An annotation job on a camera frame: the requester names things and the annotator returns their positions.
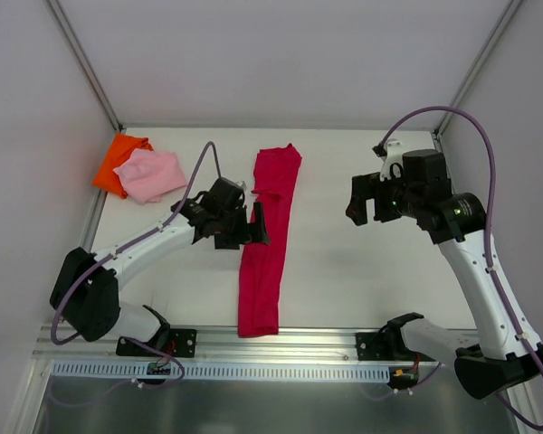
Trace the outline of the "magenta t shirt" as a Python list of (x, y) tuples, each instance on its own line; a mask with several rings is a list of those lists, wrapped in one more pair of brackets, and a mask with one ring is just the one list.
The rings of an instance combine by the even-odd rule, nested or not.
[(270, 243), (253, 243), (243, 248), (237, 320), (241, 338), (279, 333), (281, 280), (301, 161), (292, 144), (262, 149), (257, 154), (252, 193), (256, 195), (255, 202), (262, 206)]

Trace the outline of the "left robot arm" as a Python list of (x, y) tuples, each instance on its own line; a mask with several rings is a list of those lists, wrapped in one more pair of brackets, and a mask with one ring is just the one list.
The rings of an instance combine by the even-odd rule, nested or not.
[(57, 335), (58, 322), (65, 320), (74, 336), (87, 342), (116, 337), (118, 355), (171, 355), (174, 328), (154, 308), (122, 301), (119, 292), (155, 262), (203, 239), (213, 239), (218, 250), (269, 244), (262, 204), (247, 208), (244, 189), (220, 177), (209, 190), (184, 196), (157, 223), (121, 244), (98, 252), (70, 251), (49, 299), (55, 311), (52, 342), (67, 344)]

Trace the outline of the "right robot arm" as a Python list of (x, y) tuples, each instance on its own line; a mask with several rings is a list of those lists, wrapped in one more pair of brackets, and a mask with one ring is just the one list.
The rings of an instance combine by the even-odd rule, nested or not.
[(475, 339), (439, 327), (417, 313), (390, 319), (368, 342), (358, 342), (358, 356), (398, 361), (425, 355), (454, 370), (474, 399), (533, 379), (543, 368), (543, 342), (519, 304), (509, 283), (491, 277), (499, 265), (494, 245), (486, 238), (487, 215), (472, 193), (454, 193), (442, 153), (409, 151), (378, 173), (356, 175), (346, 215), (365, 225), (367, 201), (375, 221), (413, 218), (427, 232), (449, 263), (472, 312)]

